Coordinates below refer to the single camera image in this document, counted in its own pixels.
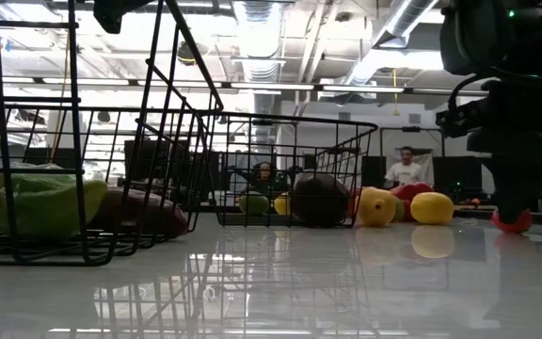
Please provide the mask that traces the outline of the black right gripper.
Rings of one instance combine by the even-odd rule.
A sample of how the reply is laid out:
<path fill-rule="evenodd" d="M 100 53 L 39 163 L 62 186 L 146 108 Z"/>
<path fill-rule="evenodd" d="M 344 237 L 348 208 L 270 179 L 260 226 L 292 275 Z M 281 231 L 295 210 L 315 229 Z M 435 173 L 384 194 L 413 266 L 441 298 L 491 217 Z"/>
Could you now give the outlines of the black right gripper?
<path fill-rule="evenodd" d="M 451 91 L 436 124 L 446 137 L 473 133 L 473 152 L 542 154 L 542 75 L 476 73 Z M 518 220 L 542 193 L 542 158 L 493 154 L 481 162 L 492 174 L 500 220 Z"/>

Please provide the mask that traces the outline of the small red fruit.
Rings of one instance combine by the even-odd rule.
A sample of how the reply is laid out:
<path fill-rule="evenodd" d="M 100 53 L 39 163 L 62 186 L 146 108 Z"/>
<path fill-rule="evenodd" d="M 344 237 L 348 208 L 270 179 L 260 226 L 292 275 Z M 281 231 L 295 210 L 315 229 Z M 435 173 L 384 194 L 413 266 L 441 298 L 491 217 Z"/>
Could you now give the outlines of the small red fruit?
<path fill-rule="evenodd" d="M 494 210 L 491 215 L 492 223 L 502 232 L 507 234 L 521 234 L 528 231 L 533 224 L 533 216 L 531 212 L 526 209 L 520 213 L 518 219 L 512 223 L 504 223 L 500 220 L 500 215 L 498 210 Z"/>

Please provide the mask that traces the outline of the yellow lemon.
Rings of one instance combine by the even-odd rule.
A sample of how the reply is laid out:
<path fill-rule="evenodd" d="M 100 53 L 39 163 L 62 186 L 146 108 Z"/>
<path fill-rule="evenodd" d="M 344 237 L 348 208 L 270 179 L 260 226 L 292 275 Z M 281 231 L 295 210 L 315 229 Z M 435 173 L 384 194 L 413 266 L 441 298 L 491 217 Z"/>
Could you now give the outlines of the yellow lemon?
<path fill-rule="evenodd" d="M 410 212 L 420 223 L 448 224 L 453 218 L 454 203 L 442 193 L 424 192 L 413 198 Z"/>

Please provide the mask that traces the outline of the red bell pepper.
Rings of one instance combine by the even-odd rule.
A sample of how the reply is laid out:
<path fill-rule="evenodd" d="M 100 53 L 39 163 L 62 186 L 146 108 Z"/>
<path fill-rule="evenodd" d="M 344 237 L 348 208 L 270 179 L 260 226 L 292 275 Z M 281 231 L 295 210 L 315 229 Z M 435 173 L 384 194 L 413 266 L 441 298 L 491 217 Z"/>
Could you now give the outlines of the red bell pepper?
<path fill-rule="evenodd" d="M 413 184 L 405 184 L 397 186 L 390 190 L 390 193 L 397 197 L 405 208 L 403 221 L 415 222 L 416 219 L 411 215 L 410 205 L 415 196 L 421 193 L 433 192 L 434 188 L 431 187 L 428 183 L 419 182 Z"/>

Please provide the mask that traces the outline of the black wire basket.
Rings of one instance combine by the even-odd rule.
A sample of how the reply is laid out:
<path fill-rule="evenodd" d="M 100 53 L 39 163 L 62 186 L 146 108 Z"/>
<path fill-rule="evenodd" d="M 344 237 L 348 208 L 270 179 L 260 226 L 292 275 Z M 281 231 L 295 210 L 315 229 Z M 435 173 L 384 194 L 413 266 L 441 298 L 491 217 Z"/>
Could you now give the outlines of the black wire basket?
<path fill-rule="evenodd" d="M 303 171 L 331 174 L 350 191 L 361 185 L 361 158 L 368 156 L 373 122 L 344 121 L 292 115 L 220 112 L 210 116 L 204 127 L 211 137 L 208 146 L 215 155 L 210 168 L 217 176 L 213 185 L 213 207 L 223 226 L 307 227 L 313 229 L 351 228 L 358 211 L 332 227 L 311 226 L 296 218 L 279 215 L 274 199 L 294 189 L 295 177 Z M 268 211 L 259 216 L 239 209 L 240 197 L 248 190 L 253 167 L 272 164 L 279 192 L 265 195 Z"/>
<path fill-rule="evenodd" d="M 91 229 L 88 224 L 96 216 L 110 185 L 103 180 L 89 180 L 85 176 L 88 161 L 87 145 L 94 131 L 82 129 L 83 116 L 94 111 L 84 107 L 78 96 L 78 79 L 68 79 L 69 96 L 14 97 L 4 92 L 0 73 L 0 173 L 4 176 L 10 234 L 0 232 L 0 266 L 103 266 L 116 256 L 129 256 L 169 240 L 166 236 L 143 234 L 142 226 L 135 233 L 121 234 L 117 222 L 112 233 Z M 199 205 L 210 176 L 211 137 L 204 130 L 210 116 L 222 112 L 223 104 L 211 77 L 205 78 L 209 92 L 206 108 L 194 107 L 182 98 L 178 107 L 164 104 L 151 108 L 142 104 L 136 108 L 135 130 L 128 134 L 133 147 L 126 161 L 121 203 L 127 202 L 130 189 L 170 200 L 179 206 L 188 221 L 187 233 L 196 228 Z M 60 123 L 53 132 L 55 139 L 69 137 L 72 146 L 66 152 L 52 148 L 41 164 L 34 164 L 29 155 L 13 156 L 9 152 L 8 113 L 27 109 L 36 117 L 44 111 L 56 112 Z M 76 177 L 80 234 L 67 240 L 32 240 L 16 233 L 13 173 L 73 174 Z"/>

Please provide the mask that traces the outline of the yellow orange mango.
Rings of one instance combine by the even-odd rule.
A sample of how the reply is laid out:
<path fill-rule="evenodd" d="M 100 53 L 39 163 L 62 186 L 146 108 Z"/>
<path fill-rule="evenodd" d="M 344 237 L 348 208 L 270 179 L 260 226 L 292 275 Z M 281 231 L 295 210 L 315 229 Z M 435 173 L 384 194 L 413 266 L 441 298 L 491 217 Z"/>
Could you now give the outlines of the yellow orange mango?
<path fill-rule="evenodd" d="M 396 200 L 388 190 L 365 187 L 357 198 L 357 207 L 357 222 L 361 226 L 381 228 L 393 220 Z"/>

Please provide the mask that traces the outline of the red apple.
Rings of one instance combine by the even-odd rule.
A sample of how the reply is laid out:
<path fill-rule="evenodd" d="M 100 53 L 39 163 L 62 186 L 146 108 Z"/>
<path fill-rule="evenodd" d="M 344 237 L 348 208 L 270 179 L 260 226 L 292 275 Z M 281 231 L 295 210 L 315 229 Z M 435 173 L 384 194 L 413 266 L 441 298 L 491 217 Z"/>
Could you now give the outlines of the red apple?
<path fill-rule="evenodd" d="M 359 197 L 361 191 L 360 186 L 355 186 L 350 190 L 349 198 L 348 198 L 348 213 L 350 215 L 353 215 L 355 213 L 356 208 L 356 199 Z"/>

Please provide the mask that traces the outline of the dark red plum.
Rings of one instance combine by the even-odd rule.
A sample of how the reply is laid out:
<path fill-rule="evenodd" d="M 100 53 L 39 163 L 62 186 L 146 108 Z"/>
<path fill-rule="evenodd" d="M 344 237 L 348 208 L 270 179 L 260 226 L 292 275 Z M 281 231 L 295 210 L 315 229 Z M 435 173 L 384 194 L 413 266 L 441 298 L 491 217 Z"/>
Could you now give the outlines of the dark red plum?
<path fill-rule="evenodd" d="M 303 171 L 296 175 L 291 197 L 292 214 L 311 226 L 332 227 L 348 213 L 347 187 L 331 174 Z"/>

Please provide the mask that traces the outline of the green chili pepper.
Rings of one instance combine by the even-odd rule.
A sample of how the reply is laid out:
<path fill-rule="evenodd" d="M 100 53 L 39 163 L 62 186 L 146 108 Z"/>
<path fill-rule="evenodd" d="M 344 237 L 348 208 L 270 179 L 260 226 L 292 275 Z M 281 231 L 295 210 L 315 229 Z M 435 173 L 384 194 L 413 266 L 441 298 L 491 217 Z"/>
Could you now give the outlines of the green chili pepper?
<path fill-rule="evenodd" d="M 13 173 L 11 180 L 16 233 L 20 238 L 63 241 L 80 234 L 73 174 Z M 1 173 L 0 232 L 10 234 Z"/>

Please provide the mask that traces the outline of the dark red chili pepper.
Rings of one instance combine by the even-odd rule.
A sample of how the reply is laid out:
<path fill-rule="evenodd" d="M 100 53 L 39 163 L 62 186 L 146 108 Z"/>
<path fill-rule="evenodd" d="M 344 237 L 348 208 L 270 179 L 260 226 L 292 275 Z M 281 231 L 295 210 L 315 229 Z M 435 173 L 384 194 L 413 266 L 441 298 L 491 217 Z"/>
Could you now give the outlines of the dark red chili pepper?
<path fill-rule="evenodd" d="M 187 233 L 187 218 L 183 210 L 172 201 L 161 202 L 161 196 L 150 194 L 145 204 L 146 193 L 130 189 L 127 202 L 122 204 L 122 195 L 122 187 L 110 186 L 88 227 L 112 233 L 119 222 L 121 234 L 135 233 L 138 225 L 142 226 L 143 234 L 176 238 Z"/>

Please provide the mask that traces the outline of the black panel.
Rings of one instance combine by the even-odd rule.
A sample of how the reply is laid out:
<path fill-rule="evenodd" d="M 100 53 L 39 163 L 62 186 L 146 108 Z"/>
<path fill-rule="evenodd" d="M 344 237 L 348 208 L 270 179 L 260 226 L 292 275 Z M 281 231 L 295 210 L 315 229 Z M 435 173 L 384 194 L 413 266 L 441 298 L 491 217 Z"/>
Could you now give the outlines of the black panel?
<path fill-rule="evenodd" d="M 436 157 L 433 170 L 435 190 L 453 202 L 479 198 L 482 194 L 482 164 L 476 157 Z"/>
<path fill-rule="evenodd" d="M 383 156 L 361 158 L 361 185 L 382 188 L 385 184 L 386 160 Z"/>

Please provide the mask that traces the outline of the person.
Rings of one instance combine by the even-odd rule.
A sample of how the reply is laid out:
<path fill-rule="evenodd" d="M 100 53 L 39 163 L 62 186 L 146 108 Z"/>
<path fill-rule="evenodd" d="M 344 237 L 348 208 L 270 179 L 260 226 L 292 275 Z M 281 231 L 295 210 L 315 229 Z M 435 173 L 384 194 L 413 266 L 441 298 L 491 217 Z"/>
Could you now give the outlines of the person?
<path fill-rule="evenodd" d="M 274 168 L 271 163 L 261 162 L 253 167 L 247 189 L 264 195 L 272 195 L 279 192 L 279 183 L 276 180 Z"/>
<path fill-rule="evenodd" d="M 413 161 L 413 149 L 404 146 L 400 150 L 400 161 L 393 164 L 384 177 L 384 187 L 394 188 L 425 181 L 425 172 L 421 165 Z"/>

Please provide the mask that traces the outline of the small yellow fruit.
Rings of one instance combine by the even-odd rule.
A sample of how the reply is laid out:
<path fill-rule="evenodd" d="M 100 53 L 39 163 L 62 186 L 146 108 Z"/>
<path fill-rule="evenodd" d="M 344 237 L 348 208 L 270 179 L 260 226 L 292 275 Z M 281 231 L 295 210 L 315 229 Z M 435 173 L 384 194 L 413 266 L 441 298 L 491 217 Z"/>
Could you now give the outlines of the small yellow fruit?
<path fill-rule="evenodd" d="M 291 214 L 291 193 L 283 192 L 274 199 L 274 208 L 279 215 L 289 216 Z"/>

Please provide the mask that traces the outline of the silver ventilation duct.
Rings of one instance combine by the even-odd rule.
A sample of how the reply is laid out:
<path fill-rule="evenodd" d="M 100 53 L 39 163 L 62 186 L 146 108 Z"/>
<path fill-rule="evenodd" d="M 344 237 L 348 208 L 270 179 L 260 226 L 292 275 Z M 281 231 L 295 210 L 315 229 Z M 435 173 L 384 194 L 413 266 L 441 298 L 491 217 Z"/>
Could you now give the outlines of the silver ventilation duct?
<path fill-rule="evenodd" d="M 395 61 L 391 50 L 408 46 L 410 33 L 439 0 L 393 0 L 390 10 L 373 24 L 371 49 L 359 58 L 342 81 L 347 86 L 364 86 L 388 61 Z"/>
<path fill-rule="evenodd" d="M 279 81 L 280 33 L 283 5 L 269 1 L 231 2 L 237 21 L 244 80 L 248 83 Z"/>

